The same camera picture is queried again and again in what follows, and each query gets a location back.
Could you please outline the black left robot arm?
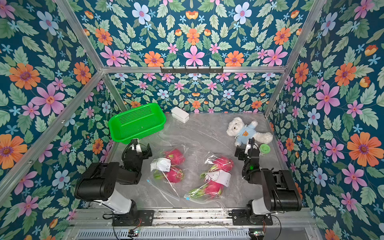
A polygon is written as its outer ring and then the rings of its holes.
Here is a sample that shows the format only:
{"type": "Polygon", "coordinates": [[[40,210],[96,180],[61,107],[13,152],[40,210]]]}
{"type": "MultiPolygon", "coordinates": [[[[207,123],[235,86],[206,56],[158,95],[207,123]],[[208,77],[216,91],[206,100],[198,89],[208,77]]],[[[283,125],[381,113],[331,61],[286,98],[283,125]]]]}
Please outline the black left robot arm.
{"type": "Polygon", "coordinates": [[[122,153],[122,166],[118,162],[91,164],[76,184],[75,197],[98,203],[115,215],[137,217],[136,202],[120,194],[116,184],[137,185],[142,177],[143,161],[152,156],[149,144],[132,140],[122,153]]]}

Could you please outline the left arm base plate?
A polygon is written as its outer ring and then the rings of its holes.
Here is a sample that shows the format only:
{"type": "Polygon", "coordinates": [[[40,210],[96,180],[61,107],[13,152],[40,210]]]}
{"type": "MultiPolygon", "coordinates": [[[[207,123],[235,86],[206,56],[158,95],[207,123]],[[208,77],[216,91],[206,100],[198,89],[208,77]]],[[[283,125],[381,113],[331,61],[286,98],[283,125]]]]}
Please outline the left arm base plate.
{"type": "Polygon", "coordinates": [[[152,226],[154,213],[153,210],[131,210],[127,214],[114,215],[113,227],[152,226]]]}

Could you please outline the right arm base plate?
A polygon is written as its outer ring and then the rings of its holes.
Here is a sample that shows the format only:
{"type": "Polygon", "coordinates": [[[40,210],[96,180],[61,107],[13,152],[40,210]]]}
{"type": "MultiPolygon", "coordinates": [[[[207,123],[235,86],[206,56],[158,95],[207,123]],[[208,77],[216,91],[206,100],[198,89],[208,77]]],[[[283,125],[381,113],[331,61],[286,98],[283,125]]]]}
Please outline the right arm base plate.
{"type": "Polygon", "coordinates": [[[254,215],[245,209],[233,209],[229,212],[229,216],[233,220],[234,226],[272,226],[273,220],[271,215],[254,215]]]}

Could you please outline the green plastic basket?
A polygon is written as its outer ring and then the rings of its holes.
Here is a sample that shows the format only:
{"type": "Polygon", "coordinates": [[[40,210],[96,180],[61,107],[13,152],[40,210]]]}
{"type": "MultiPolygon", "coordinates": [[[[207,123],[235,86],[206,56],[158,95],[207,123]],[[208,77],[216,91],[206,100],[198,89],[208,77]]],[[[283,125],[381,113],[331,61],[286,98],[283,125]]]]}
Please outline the green plastic basket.
{"type": "Polygon", "coordinates": [[[112,117],[108,124],[113,141],[129,144],[164,129],[166,116],[161,107],[150,103],[112,117]]]}

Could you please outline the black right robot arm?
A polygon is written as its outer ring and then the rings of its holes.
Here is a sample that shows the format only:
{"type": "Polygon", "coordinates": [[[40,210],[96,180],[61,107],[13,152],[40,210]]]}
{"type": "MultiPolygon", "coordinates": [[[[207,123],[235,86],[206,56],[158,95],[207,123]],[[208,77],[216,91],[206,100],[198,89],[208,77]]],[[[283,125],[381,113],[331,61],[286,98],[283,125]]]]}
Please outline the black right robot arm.
{"type": "Polygon", "coordinates": [[[244,162],[242,177],[249,184],[260,185],[263,196],[250,200],[246,216],[252,217],[271,213],[296,212],[302,208],[302,200],[295,182],[288,170],[261,168],[260,158],[271,151],[267,144],[258,145],[255,138],[248,140],[244,148],[237,147],[235,157],[244,162]]]}

